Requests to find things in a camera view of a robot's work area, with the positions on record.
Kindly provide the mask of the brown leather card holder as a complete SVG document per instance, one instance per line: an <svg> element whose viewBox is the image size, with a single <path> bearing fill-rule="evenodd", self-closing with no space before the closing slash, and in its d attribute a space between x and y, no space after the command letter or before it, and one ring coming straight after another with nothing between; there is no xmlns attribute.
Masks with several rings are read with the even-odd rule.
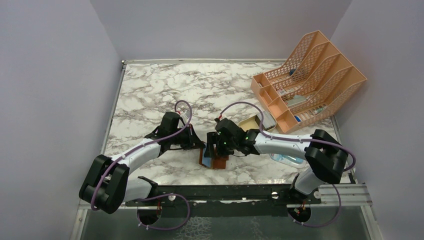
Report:
<svg viewBox="0 0 424 240"><path fill-rule="evenodd" d="M229 160L229 156L220 156L220 157L204 157L205 148L200 150L198 163L212 170L224 170L226 169L227 161Z"/></svg>

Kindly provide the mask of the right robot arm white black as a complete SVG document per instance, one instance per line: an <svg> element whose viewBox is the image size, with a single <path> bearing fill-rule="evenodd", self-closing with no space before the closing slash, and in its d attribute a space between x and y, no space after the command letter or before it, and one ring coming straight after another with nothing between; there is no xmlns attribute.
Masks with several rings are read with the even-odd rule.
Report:
<svg viewBox="0 0 424 240"><path fill-rule="evenodd" d="M305 160L308 168L299 173L288 190L289 199L300 204L323 184L339 184L345 171L348 151L331 135L317 129L310 135L286 135L261 129L243 130L233 121L218 120L207 133L205 158L232 155L285 155Z"/></svg>

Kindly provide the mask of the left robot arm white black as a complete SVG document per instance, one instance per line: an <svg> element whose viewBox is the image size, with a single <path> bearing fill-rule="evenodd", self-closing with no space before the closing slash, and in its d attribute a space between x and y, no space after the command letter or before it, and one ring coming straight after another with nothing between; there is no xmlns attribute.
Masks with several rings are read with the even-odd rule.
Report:
<svg viewBox="0 0 424 240"><path fill-rule="evenodd" d="M147 206L155 203L157 191L151 180L128 178L148 161L171 150L173 145L182 150L205 147L192 126L179 127L182 120L178 113L167 111L160 125L139 144L117 155L96 156L79 190L79 198L108 214L114 213L123 202L139 199Z"/></svg>

